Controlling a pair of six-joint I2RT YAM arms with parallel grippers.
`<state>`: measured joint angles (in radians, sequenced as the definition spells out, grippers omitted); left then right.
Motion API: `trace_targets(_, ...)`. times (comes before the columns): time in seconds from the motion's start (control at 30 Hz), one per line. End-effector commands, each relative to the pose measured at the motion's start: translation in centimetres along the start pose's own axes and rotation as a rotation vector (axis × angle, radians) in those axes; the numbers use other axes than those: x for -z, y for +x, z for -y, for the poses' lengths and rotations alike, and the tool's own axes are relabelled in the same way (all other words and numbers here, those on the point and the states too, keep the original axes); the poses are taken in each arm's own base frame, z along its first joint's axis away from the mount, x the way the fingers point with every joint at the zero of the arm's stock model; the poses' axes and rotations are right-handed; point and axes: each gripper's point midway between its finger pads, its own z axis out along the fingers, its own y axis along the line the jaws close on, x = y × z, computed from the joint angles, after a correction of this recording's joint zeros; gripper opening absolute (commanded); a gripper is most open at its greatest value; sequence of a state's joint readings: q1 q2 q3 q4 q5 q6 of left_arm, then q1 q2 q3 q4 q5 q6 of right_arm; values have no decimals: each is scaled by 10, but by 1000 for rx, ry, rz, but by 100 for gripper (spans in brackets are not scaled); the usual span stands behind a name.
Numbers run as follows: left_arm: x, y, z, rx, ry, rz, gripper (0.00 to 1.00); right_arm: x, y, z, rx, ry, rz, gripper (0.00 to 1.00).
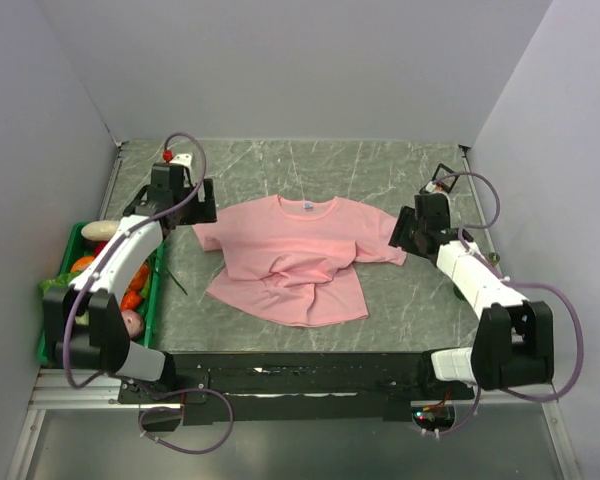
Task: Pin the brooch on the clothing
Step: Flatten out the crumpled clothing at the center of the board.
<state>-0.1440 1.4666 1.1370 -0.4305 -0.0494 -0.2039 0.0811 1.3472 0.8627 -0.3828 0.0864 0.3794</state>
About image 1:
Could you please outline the pink t-shirt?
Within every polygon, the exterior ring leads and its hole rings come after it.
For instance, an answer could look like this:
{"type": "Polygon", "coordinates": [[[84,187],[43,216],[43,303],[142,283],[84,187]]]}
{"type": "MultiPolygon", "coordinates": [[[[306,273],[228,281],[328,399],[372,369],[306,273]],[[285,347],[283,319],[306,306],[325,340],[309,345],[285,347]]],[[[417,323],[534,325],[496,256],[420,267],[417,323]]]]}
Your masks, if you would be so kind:
{"type": "Polygon", "coordinates": [[[223,270],[211,297],[286,326],[317,328],[368,315],[357,263],[404,264],[389,244],[395,217],[346,198],[323,203],[272,195],[220,210],[193,231],[223,270]]]}

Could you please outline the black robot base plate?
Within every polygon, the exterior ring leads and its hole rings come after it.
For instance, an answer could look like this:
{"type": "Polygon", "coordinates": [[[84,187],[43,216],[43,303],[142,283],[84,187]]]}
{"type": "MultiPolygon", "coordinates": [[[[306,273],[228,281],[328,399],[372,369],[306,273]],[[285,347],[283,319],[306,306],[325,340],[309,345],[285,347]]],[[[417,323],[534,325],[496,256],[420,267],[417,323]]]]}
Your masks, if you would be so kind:
{"type": "Polygon", "coordinates": [[[184,425],[380,418],[409,422],[415,403],[471,400],[435,377],[427,352],[177,353],[175,393],[120,387],[122,405],[175,407],[184,425]]]}

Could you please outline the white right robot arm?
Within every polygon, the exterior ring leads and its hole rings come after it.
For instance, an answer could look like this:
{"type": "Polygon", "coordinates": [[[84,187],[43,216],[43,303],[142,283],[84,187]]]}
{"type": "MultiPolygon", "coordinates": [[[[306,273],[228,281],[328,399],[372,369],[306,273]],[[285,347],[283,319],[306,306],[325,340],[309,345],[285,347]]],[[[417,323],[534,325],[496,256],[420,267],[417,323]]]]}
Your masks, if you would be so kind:
{"type": "Polygon", "coordinates": [[[451,226],[442,193],[418,194],[401,208],[389,245],[427,259],[470,305],[478,319],[473,345],[438,350],[421,369],[419,391],[439,398],[452,381],[496,390],[548,383],[554,375],[553,313],[498,278],[473,237],[451,226]]]}

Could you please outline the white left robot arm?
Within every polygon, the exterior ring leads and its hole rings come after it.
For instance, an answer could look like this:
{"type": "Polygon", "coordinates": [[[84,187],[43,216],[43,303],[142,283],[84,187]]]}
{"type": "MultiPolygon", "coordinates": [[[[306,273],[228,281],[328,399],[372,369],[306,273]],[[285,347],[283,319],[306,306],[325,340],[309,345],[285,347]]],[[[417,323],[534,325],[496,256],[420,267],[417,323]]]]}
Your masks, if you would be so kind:
{"type": "Polygon", "coordinates": [[[130,338],[120,304],[137,271],[178,226],[217,219],[214,184],[193,181],[188,166],[156,163],[123,216],[113,237],[90,266],[66,286],[52,286],[43,297],[48,357],[80,388],[72,369],[91,370],[142,381],[157,402],[178,388],[175,361],[169,353],[130,338]]]}

